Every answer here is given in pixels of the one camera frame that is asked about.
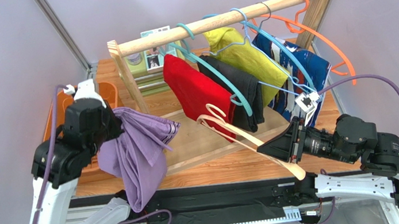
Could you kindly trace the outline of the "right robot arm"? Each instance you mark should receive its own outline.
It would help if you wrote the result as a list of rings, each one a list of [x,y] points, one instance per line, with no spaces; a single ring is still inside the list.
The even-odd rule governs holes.
[[[336,121],[335,131],[328,133],[295,118],[284,132],[257,151],[288,167],[295,176],[290,198],[294,205],[350,196],[386,201],[399,208],[399,137],[378,132],[372,122],[343,114]],[[359,161],[366,176],[305,172],[298,165],[305,154],[348,164]]]

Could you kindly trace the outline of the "beige wooden hanger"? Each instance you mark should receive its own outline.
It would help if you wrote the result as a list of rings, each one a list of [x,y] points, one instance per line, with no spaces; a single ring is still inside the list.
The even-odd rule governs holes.
[[[206,127],[209,130],[212,130],[213,132],[217,133],[218,135],[221,135],[224,138],[231,140],[232,142],[238,143],[239,145],[241,145],[255,153],[258,153],[259,155],[278,164],[279,166],[282,166],[283,168],[288,170],[291,174],[293,174],[293,176],[295,178],[297,178],[298,180],[305,179],[306,171],[304,169],[302,169],[298,164],[291,163],[291,162],[285,162],[285,161],[276,159],[272,156],[259,153],[259,151],[256,148],[253,148],[253,147],[245,144],[244,142],[239,141],[237,138],[234,138],[234,137],[229,136],[223,132],[220,132],[214,126],[210,126],[208,124],[208,122],[212,122],[212,123],[218,125],[219,127],[221,127],[222,129],[224,129],[236,136],[241,136],[241,137],[245,138],[246,140],[248,140],[251,144],[254,144],[256,146],[261,146],[264,144],[264,142],[262,140],[254,137],[253,135],[250,135],[249,133],[245,132],[244,130],[241,130],[241,129],[237,128],[236,126],[233,126],[230,123],[228,123],[227,121],[225,121],[224,117],[226,117],[227,115],[219,107],[217,107],[211,103],[207,103],[206,109],[209,112],[209,114],[199,115],[196,120],[197,124],[201,124],[202,126]]]

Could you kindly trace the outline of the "purple trousers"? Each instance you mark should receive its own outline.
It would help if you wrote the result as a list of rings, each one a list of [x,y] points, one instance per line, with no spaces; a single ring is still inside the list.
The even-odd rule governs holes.
[[[97,160],[100,170],[120,177],[131,209],[141,212],[167,173],[164,150],[181,126],[162,117],[118,107],[123,134],[102,144]]]

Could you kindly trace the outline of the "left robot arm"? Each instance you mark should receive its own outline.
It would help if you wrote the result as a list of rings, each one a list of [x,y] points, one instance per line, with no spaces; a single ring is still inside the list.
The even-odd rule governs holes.
[[[83,168],[103,143],[122,134],[121,120],[101,98],[78,99],[66,108],[64,119],[64,124],[53,129],[49,140],[35,150],[29,224],[66,224],[71,197]],[[130,213],[126,196],[119,193],[78,224],[118,224]]]

